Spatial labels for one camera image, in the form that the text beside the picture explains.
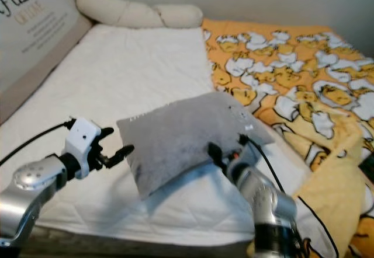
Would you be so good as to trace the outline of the grey plush pillow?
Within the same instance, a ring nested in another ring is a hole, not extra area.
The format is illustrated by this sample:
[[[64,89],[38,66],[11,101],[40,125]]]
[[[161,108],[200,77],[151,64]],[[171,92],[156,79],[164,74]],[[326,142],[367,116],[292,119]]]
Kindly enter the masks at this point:
[[[259,145],[273,143],[264,125],[224,92],[168,103],[116,122],[139,196],[145,199],[188,170],[210,162],[208,145],[224,153],[240,149],[240,136]]]

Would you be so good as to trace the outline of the yellow cartoon egg blanket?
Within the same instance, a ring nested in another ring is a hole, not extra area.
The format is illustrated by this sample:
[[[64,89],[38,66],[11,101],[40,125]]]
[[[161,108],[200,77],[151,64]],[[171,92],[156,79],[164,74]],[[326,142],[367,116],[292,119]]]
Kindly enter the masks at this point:
[[[206,19],[213,84],[269,125],[311,170],[296,224],[308,258],[374,258],[374,58],[329,27]]]

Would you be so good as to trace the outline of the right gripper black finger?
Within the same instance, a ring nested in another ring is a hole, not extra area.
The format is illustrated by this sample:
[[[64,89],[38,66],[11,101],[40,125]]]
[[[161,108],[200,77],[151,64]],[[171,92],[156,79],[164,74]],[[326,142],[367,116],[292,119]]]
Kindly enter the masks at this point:
[[[219,146],[217,146],[217,144],[208,143],[207,154],[213,161],[214,165],[216,165],[219,168],[227,168],[227,165],[224,163],[223,151]]]

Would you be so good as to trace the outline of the white quilted mattress pad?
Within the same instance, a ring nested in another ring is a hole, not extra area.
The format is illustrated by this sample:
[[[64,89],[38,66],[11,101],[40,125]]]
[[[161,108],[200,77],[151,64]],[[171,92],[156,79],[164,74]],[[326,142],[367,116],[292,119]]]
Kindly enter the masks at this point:
[[[5,155],[70,117],[103,127],[213,90],[201,29],[94,26],[1,127]],[[131,241],[217,246],[250,241],[250,207],[204,165],[141,199],[126,162],[67,183],[35,226]]]

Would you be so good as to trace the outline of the grey bed base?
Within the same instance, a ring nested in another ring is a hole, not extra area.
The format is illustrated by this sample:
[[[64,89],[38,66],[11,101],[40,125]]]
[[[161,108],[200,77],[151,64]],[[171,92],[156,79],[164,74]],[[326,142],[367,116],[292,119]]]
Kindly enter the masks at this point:
[[[190,246],[88,236],[35,226],[20,248],[0,249],[0,258],[248,258],[249,241]]]

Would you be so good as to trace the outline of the dark red-green cover book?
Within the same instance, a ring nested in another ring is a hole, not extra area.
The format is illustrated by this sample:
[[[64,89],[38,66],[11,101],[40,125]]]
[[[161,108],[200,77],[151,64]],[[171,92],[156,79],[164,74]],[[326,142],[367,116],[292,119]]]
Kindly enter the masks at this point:
[[[358,165],[358,168],[369,181],[374,183],[374,153],[369,154],[369,156]]]

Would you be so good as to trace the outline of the printed grey headboard cushion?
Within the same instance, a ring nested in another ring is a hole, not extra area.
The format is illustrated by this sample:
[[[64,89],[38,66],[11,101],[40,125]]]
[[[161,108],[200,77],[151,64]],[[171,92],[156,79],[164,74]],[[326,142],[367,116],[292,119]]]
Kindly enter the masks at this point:
[[[75,0],[0,0],[0,119],[4,123],[92,23]]]

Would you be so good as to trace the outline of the cream bolster pillow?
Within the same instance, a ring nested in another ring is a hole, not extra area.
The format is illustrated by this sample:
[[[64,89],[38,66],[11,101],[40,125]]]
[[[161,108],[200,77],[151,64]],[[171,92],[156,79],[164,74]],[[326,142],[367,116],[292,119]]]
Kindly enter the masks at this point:
[[[204,14],[197,5],[149,5],[131,0],[75,0],[77,8],[98,23],[134,29],[191,29],[202,25]]]

